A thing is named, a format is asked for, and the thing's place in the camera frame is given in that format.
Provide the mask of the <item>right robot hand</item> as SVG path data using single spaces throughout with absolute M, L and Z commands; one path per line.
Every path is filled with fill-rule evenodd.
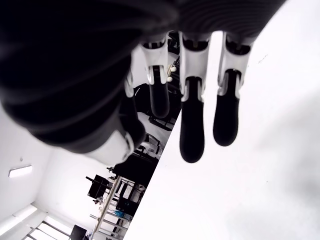
M 239 91 L 252 46 L 282 0 L 3 0 L 0 103 L 41 142 L 107 166 L 143 142 L 133 100 L 132 51 L 146 61 L 150 103 L 169 112 L 168 33 L 179 34 L 180 154 L 203 154 L 203 94 L 212 33 L 223 34 L 213 136 L 238 133 Z

